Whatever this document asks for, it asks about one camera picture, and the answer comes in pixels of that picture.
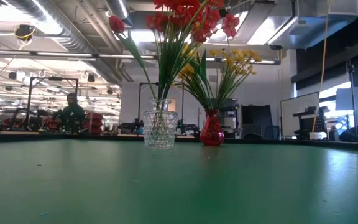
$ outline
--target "green table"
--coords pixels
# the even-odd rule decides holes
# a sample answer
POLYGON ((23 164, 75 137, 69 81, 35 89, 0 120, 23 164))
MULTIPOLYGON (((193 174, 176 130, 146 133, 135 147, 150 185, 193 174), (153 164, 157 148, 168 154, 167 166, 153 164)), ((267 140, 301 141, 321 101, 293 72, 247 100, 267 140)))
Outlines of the green table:
POLYGON ((0 223, 358 223, 358 152, 0 143, 0 223))

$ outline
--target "flower bouquet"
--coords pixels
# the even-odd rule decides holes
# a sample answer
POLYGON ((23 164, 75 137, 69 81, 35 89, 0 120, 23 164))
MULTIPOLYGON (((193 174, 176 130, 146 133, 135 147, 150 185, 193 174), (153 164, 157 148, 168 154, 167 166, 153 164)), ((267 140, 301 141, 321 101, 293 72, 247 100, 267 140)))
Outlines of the flower bouquet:
MULTIPOLYGON (((209 51, 217 57, 217 51, 209 51)), ((223 131, 216 115, 224 101, 228 99, 238 86, 250 75, 255 75, 252 64, 260 62, 261 58, 251 50, 233 50, 220 53, 224 60, 222 74, 217 84, 216 96, 206 77, 206 51, 202 58, 196 57, 180 72, 182 87, 192 94, 205 109, 206 123, 201 131, 200 139, 204 145, 219 146, 223 143, 223 131)))
MULTIPOLYGON (((154 4, 161 12, 146 16, 145 21, 155 36, 159 68, 157 93, 151 87, 131 32, 124 34, 124 24, 116 16, 109 18, 109 24, 114 35, 142 67, 154 97, 154 110, 144 113, 145 146, 166 149, 173 146, 178 119, 176 113, 167 111, 168 91, 180 71, 194 59, 201 44, 218 31, 219 9, 224 5, 223 0, 204 0, 202 3, 198 0, 154 0, 154 4)), ((235 34, 238 18, 228 14, 225 20, 222 24, 224 32, 235 34)))

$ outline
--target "vase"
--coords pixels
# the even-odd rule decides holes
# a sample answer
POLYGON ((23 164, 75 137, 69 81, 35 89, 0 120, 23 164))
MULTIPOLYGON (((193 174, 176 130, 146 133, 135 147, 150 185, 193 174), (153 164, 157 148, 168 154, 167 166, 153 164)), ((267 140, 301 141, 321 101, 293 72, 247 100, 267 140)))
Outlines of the vase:
POLYGON ((206 122, 200 135, 205 146, 220 146, 223 143, 223 130, 216 116, 218 112, 219 110, 205 110, 206 122))
POLYGON ((151 100, 153 110, 143 113, 144 146, 148 149, 170 149, 175 143, 178 113, 168 111, 170 100, 151 100))

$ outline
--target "person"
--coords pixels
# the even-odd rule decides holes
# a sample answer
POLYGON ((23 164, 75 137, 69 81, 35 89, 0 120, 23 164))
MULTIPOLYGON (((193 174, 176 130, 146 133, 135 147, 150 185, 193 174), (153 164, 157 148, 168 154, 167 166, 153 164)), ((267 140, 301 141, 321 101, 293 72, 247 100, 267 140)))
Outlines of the person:
POLYGON ((81 124, 85 119, 85 111, 80 105, 78 105, 77 95, 75 93, 69 93, 67 95, 67 103, 68 106, 66 106, 60 113, 63 124, 65 126, 71 126, 72 124, 70 124, 69 121, 72 118, 75 119, 74 124, 81 124))

